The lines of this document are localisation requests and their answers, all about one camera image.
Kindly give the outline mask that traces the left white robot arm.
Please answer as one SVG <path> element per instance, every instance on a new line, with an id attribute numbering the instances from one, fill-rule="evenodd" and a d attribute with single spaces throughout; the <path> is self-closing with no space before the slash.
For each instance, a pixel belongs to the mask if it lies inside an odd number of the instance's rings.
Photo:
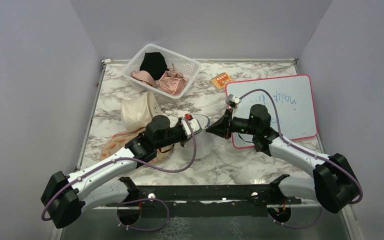
<path id="1" fill-rule="evenodd" d="M 62 171 L 51 175 L 40 197 L 44 206 L 42 221 L 52 221 L 58 229 L 77 220 L 83 211 L 92 206 L 115 202 L 115 197 L 124 204 L 132 205 L 137 200 L 137 191 L 130 186 L 108 186 L 105 183 L 123 173 L 136 170 L 141 166 L 170 172 L 152 165 L 157 152 L 179 143 L 184 146 L 192 140 L 197 147 L 196 136 L 201 131 L 200 123 L 190 115 L 180 117 L 175 126 L 165 115 L 157 115 L 145 127 L 145 130 L 128 141 L 124 147 L 105 160 L 84 170 L 65 175 Z"/>

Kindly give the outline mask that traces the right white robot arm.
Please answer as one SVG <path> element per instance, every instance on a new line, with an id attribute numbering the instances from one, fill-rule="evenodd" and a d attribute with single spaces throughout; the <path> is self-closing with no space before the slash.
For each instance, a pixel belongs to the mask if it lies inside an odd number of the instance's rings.
<path id="1" fill-rule="evenodd" d="M 322 154 L 286 139 L 271 127 L 271 115 L 264 105 L 253 105 L 248 118 L 234 117 L 233 110 L 227 109 L 206 131 L 225 139 L 233 133 L 251 135 L 257 152 L 284 160 L 310 176 L 285 175 L 273 182 L 268 196 L 276 204 L 296 197 L 317 201 L 325 210 L 338 213 L 362 199 L 361 185 L 343 155 Z"/>

